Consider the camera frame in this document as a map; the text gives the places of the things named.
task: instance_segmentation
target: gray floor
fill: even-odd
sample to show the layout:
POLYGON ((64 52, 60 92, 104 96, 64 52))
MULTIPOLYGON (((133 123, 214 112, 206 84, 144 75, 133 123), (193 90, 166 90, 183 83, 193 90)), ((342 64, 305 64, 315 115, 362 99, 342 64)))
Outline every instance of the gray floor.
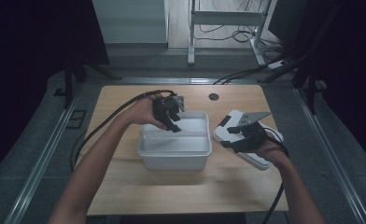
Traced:
MULTIPOLYGON (((46 222, 52 206, 71 175, 69 167, 71 150, 76 139, 88 127, 98 94, 104 85, 128 82, 195 84, 197 78, 205 78, 203 80, 212 83, 217 78, 233 72, 256 67, 256 61, 250 51, 198 52, 194 66, 187 65, 187 55, 181 51, 110 49, 109 53, 112 65, 106 66, 106 69, 123 79, 108 79, 93 69, 87 68, 89 78, 83 83, 83 89, 74 108, 87 111, 84 123, 79 129, 63 131, 33 198, 28 199, 29 204, 22 213, 21 223, 46 222)), ((257 84, 258 78, 270 74, 272 74, 271 71, 263 71, 245 80, 235 81, 232 85, 257 84)), ((289 83, 293 75, 293 73, 287 74, 271 84, 262 84, 277 127, 286 139, 285 144, 290 150, 291 159, 328 223, 361 223, 355 216, 349 197, 345 194, 339 177, 332 169, 324 149, 305 116, 300 98, 289 83)), ((11 211, 22 186, 27 181, 63 113, 64 98, 53 96, 57 89, 63 87, 63 73, 49 79, 48 90, 41 105, 0 165, 0 223, 5 221, 11 211)), ((366 209, 366 154, 344 124, 328 108, 321 94, 316 98, 316 111, 317 120, 328 136, 339 162, 366 209)), ((68 123, 68 126, 75 125, 74 121, 68 123)), ((264 213, 247 213, 246 222, 260 223, 264 215, 264 213)), ((117 221, 119 219, 109 217, 107 223, 113 218, 117 221)), ((89 223, 105 222, 104 217, 89 218, 89 223)), ((287 220, 283 213, 278 212, 272 215, 269 223, 287 223, 287 220)))

